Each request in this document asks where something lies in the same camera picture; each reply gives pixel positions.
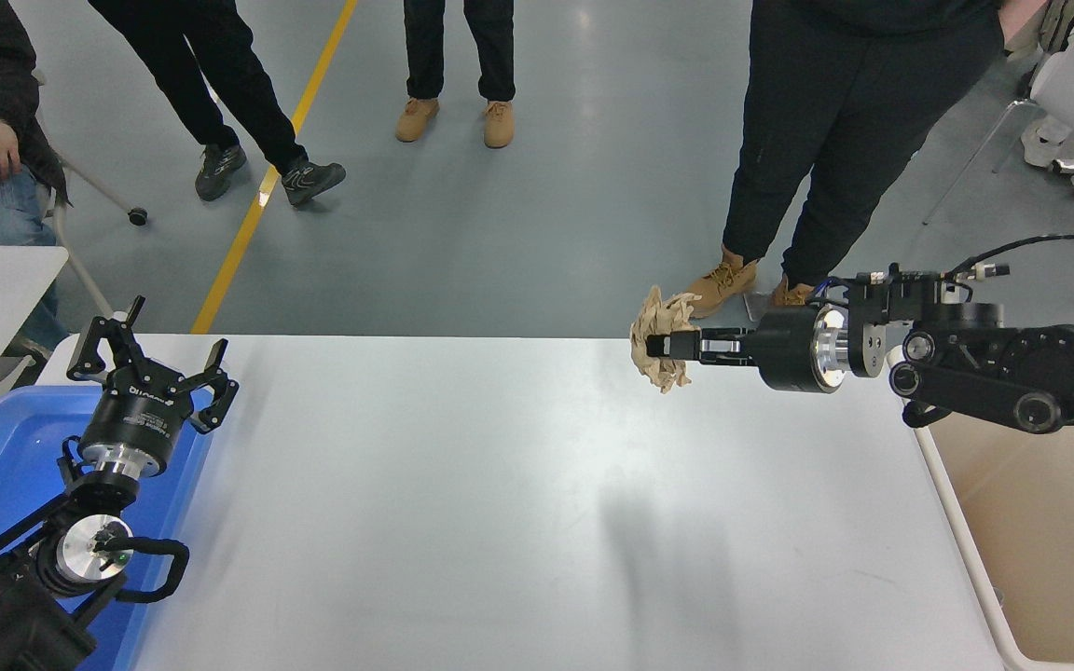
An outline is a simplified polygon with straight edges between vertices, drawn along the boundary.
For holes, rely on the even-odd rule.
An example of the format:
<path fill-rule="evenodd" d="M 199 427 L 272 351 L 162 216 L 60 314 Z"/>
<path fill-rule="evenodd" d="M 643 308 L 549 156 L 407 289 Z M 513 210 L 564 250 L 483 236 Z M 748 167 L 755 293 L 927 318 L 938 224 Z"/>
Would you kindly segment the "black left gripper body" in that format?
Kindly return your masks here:
<path fill-rule="evenodd" d="M 150 461 L 168 461 L 193 404 L 187 391 L 175 394 L 153 377 L 144 385 L 133 371 L 107 375 L 103 395 L 79 439 L 79 456 L 97 461 L 108 444 L 132 447 Z"/>

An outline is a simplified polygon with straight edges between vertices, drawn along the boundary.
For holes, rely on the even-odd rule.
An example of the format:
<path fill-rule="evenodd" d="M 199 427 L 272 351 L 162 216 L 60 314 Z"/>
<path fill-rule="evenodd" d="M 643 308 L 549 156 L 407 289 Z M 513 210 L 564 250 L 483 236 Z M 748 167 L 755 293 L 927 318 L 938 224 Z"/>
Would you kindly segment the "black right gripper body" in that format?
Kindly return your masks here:
<path fill-rule="evenodd" d="M 749 334 L 749 355 L 772 390 L 827 392 L 815 353 L 817 306 L 773 307 Z"/>

